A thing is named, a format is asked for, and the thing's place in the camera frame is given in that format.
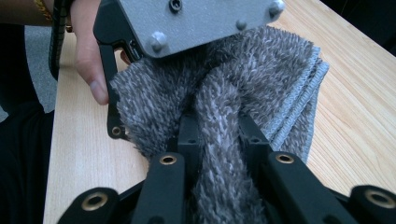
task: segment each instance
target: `textured towel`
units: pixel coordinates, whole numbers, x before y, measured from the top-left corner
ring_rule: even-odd
[[[240,155],[238,112],[253,117],[273,150],[306,161],[329,68],[318,54],[311,42],[263,26],[162,61],[143,59],[111,81],[128,137],[148,159],[166,150],[183,110],[196,110],[205,155],[189,223],[265,222]]]

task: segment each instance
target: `black strap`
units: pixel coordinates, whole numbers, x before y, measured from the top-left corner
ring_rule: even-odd
[[[67,15],[73,0],[55,0],[53,3],[52,31],[49,46],[49,70],[52,76],[58,80],[59,61],[64,43],[64,31],[67,23]]]

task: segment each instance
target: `human hand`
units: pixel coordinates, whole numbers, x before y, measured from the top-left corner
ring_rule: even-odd
[[[93,25],[100,0],[76,0],[70,7],[73,31],[77,38],[75,67],[91,88],[99,105],[108,104],[108,92],[99,46]]]

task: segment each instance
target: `light wood surface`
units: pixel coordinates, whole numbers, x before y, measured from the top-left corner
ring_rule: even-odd
[[[396,58],[319,0],[284,0],[272,25],[321,47],[330,64],[322,82],[308,167],[327,187],[348,195],[371,184],[396,192]],[[106,134],[106,107],[74,70],[75,38],[64,43],[58,84],[45,223],[56,223],[83,191],[123,192],[145,178],[133,144]]]

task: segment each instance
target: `gray gripper housing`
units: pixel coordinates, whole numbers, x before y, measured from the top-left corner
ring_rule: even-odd
[[[162,58],[275,21],[282,0],[120,0],[134,36]]]

